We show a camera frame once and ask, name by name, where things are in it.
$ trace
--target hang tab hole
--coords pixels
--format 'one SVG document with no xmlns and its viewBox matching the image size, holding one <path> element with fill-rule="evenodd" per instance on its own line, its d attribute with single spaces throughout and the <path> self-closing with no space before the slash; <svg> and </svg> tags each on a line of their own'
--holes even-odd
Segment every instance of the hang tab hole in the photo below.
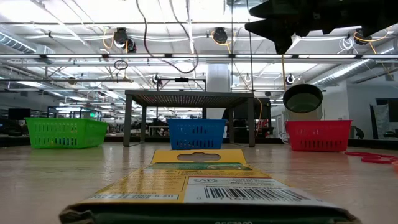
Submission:
<svg viewBox="0 0 398 224">
<path fill-rule="evenodd" d="M 217 154 L 207 154 L 203 152 L 195 152 L 193 154 L 181 154 L 177 156 L 181 161 L 205 162 L 205 161 L 218 161 L 221 156 Z"/>
</svg>

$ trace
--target green basket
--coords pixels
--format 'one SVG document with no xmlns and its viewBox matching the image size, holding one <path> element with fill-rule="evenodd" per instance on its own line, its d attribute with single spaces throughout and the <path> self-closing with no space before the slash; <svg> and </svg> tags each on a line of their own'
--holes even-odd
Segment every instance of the green basket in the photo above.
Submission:
<svg viewBox="0 0 398 224">
<path fill-rule="evenodd" d="M 26 118 L 34 149 L 82 149 L 104 143 L 107 123 L 90 119 Z"/>
</svg>

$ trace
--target barcode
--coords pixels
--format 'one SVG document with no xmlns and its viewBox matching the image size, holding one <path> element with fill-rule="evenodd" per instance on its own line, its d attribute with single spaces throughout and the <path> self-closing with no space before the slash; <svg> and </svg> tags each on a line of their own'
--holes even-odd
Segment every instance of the barcode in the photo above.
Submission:
<svg viewBox="0 0 398 224">
<path fill-rule="evenodd" d="M 230 200 L 264 200 L 270 202 L 285 201 L 299 202 L 309 200 L 289 189 L 267 187 L 212 187 L 206 186 L 206 198 L 230 199 Z"/>
</svg>

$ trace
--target plastic basket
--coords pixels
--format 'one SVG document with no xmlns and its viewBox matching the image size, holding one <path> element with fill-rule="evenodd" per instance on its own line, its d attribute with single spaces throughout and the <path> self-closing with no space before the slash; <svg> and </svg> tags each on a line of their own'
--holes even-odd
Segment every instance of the plastic basket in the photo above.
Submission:
<svg viewBox="0 0 398 224">
<path fill-rule="evenodd" d="M 26 118 L 34 149 L 82 149 L 104 143 L 107 123 L 90 119 Z"/>
<path fill-rule="evenodd" d="M 293 151 L 347 150 L 351 120 L 287 121 L 286 132 Z"/>
<path fill-rule="evenodd" d="M 221 149 L 226 120 L 169 119 L 172 149 Z"/>
</svg>

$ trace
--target ceiling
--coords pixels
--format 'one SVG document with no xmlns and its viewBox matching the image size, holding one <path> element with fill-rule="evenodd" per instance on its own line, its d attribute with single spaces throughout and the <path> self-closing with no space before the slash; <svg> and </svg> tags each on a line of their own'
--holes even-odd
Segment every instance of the ceiling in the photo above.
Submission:
<svg viewBox="0 0 398 224">
<path fill-rule="evenodd" d="M 224 0 L 171 0 L 177 18 L 182 22 L 182 26 L 192 32 L 194 44 L 199 54 L 228 54 L 225 45 L 216 44 L 211 38 L 211 32 L 215 27 L 224 27 L 228 34 L 228 42 L 231 53 L 234 54 L 274 54 L 274 43 L 251 34 L 244 29 L 245 22 L 255 21 L 258 18 L 249 16 L 246 6 L 234 8 L 231 14 L 229 7 L 224 5 Z M 104 46 L 111 45 L 112 33 L 117 27 L 127 28 L 127 33 L 133 38 L 137 46 L 137 53 L 146 54 L 144 47 L 144 20 L 137 10 L 135 0 L 59 0 L 42 1 L 45 5 L 43 10 L 30 0 L 2 0 L 0 1 L 0 28 L 22 39 L 27 43 L 45 45 L 55 51 L 56 54 L 123 54 L 124 50 L 113 45 L 110 49 Z M 189 2 L 188 24 L 187 2 Z M 145 15 L 147 25 L 147 46 L 151 53 L 160 54 L 191 54 L 190 41 L 185 35 L 181 25 L 175 20 L 170 2 L 166 0 L 139 0 L 139 6 Z M 346 50 L 342 46 L 342 41 L 348 34 L 353 34 L 357 27 L 347 27 L 335 29 L 331 34 L 323 35 L 320 30 L 310 32 L 307 37 L 293 37 L 293 46 L 287 54 L 356 54 L 370 51 L 369 44 L 357 45 L 350 44 L 347 40 L 345 45 L 349 45 Z M 398 32 L 398 26 L 394 25 L 387 30 L 381 30 L 373 35 L 374 39 L 386 38 L 374 43 L 375 48 L 393 39 Z M 20 52 L 0 45 L 0 54 L 20 54 Z M 23 63 L 31 63 L 26 69 L 43 75 L 44 66 L 35 66 L 34 60 L 28 62 L 12 60 L 18 66 Z M 208 73 L 208 64 L 220 63 L 215 60 L 201 60 L 195 72 L 191 74 L 179 73 L 176 69 L 158 60 L 135 59 L 130 60 L 135 66 L 130 66 L 127 70 L 120 72 L 118 78 L 124 76 L 133 80 L 134 84 L 126 82 L 87 82 L 79 83 L 79 88 L 150 88 L 151 80 L 155 74 L 163 78 L 173 77 L 193 77 L 205 78 Z M 244 78 L 247 73 L 252 72 L 254 88 L 274 88 L 280 90 L 283 86 L 282 64 L 280 60 L 273 62 L 259 62 L 251 64 L 250 60 L 236 61 L 236 64 L 227 63 L 236 77 Z M 338 66 L 342 62 L 325 62 L 306 60 L 305 62 L 290 62 L 285 64 L 285 72 L 303 80 L 311 80 L 315 76 Z M 186 60 L 176 61 L 175 64 L 181 70 L 191 70 L 192 62 Z M 56 71 L 52 78 L 89 78 L 105 79 L 109 77 L 107 67 L 102 65 L 95 66 L 60 66 L 46 65 L 50 73 Z M 373 72 L 360 74 L 367 76 Z M 245 88 L 245 84 L 239 80 L 235 88 Z M 369 83 L 385 84 L 382 79 L 373 79 Z M 169 88 L 186 90 L 195 86 L 194 83 L 170 83 Z M 20 84 L 15 84 L 16 88 L 26 88 Z M 59 83 L 58 87 L 76 88 L 68 83 Z M 89 100 L 98 99 L 94 93 L 86 95 Z M 123 91 L 117 92 L 119 98 L 116 102 L 123 102 Z"/>
</svg>

